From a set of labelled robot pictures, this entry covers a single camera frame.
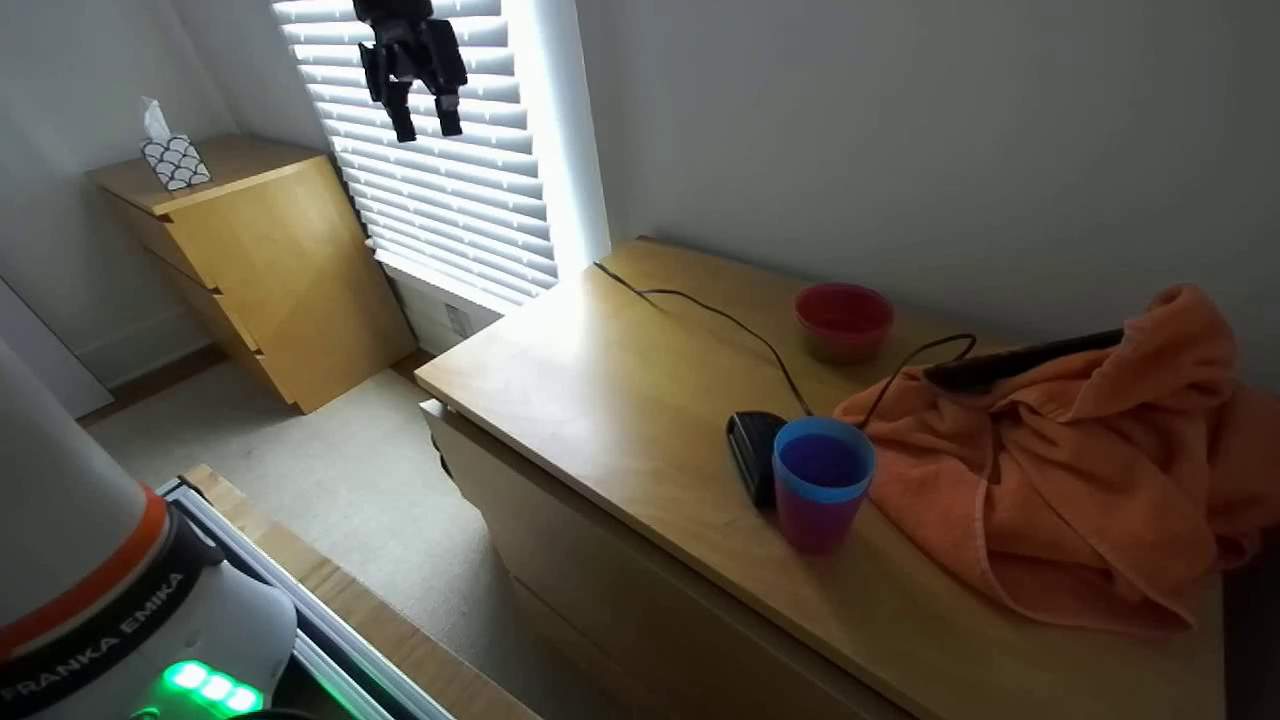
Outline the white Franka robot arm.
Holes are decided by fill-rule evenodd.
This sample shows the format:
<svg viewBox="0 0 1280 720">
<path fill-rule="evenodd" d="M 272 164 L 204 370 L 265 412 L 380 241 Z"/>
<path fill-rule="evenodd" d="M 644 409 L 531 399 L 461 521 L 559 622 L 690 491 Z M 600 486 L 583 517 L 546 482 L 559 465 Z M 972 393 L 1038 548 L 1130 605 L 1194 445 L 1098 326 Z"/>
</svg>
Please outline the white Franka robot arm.
<svg viewBox="0 0 1280 720">
<path fill-rule="evenodd" d="M 0 718 L 346 720 L 452 714 L 322 608 L 192 482 L 135 486 L 0 346 Z"/>
</svg>

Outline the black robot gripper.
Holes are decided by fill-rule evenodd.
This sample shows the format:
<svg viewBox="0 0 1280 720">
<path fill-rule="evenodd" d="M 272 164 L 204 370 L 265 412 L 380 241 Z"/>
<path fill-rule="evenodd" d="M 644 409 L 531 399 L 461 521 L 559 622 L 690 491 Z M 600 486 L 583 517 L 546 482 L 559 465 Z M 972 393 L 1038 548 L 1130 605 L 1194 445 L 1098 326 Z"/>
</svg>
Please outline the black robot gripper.
<svg viewBox="0 0 1280 720">
<path fill-rule="evenodd" d="M 400 143 L 414 142 L 407 93 L 418 79 L 437 102 L 440 135 L 464 135 L 461 90 L 467 68 L 449 21 L 433 16 L 433 0 L 350 0 L 373 41 L 361 50 L 364 83 L 393 122 Z"/>
</svg>

